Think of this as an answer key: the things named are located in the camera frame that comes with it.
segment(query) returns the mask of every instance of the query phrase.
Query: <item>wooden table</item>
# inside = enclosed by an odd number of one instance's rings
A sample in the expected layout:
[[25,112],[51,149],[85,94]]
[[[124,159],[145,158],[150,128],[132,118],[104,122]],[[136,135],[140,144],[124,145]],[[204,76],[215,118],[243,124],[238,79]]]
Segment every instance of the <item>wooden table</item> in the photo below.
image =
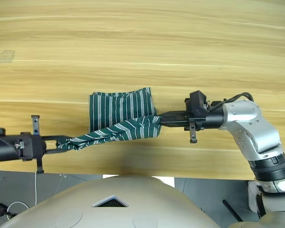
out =
[[[88,95],[152,88],[158,113],[247,91],[285,146],[285,0],[0,1],[0,127],[88,131]],[[46,172],[252,179],[228,132],[163,128],[156,139],[47,155]],[[0,162],[35,171],[36,163]]]

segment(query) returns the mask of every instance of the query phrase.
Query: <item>green striped shorts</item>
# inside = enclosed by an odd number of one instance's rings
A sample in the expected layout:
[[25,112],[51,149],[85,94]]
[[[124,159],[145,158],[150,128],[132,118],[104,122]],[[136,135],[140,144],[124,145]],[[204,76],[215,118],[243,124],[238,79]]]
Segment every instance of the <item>green striped shorts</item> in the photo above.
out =
[[90,133],[57,142],[58,149],[81,150],[111,141],[157,137],[161,126],[150,88],[90,95]]

